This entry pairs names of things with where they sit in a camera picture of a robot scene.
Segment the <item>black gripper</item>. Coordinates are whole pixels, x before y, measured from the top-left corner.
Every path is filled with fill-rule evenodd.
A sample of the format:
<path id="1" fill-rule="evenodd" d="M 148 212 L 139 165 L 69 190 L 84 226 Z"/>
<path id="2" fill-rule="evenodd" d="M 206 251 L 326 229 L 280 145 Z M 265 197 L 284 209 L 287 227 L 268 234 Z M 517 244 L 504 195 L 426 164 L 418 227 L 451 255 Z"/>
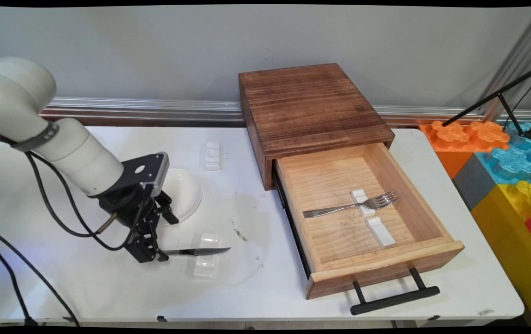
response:
<path id="1" fill-rule="evenodd" d="M 99 206 L 110 214 L 102 230 L 115 220 L 132 228 L 138 210 L 142 209 L 137 226 L 130 231 L 124 249 L 140 263 L 156 259 L 159 262 L 169 260 L 170 256 L 159 249 L 156 226 L 159 218 L 163 218 L 169 225 L 178 224 L 179 219 L 171 208 L 171 197 L 164 191 L 152 195 L 152 192 L 147 192 L 140 184 L 134 184 L 98 195 L 96 199 Z"/>

